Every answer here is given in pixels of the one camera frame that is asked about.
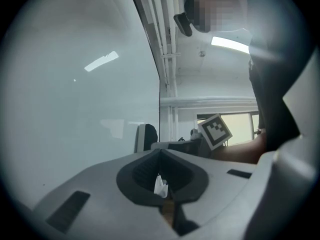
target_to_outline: ceiling light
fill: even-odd
[[[244,52],[246,54],[249,54],[249,46],[248,45],[245,45],[245,44],[242,44],[242,43],[239,43],[239,42],[236,42],[236,41],[232,41],[232,40],[229,40],[229,39],[225,39],[225,38],[214,36],[212,38],[211,44],[213,46],[227,47],[227,48],[230,48],[230,49],[235,49],[235,50]]]
[[[106,56],[102,56],[101,58],[96,59],[94,62],[90,63],[88,66],[86,66],[84,69],[88,72],[96,69],[97,67],[115,60],[116,58],[119,58],[118,54],[115,51],[112,51],[111,53],[107,54]]]

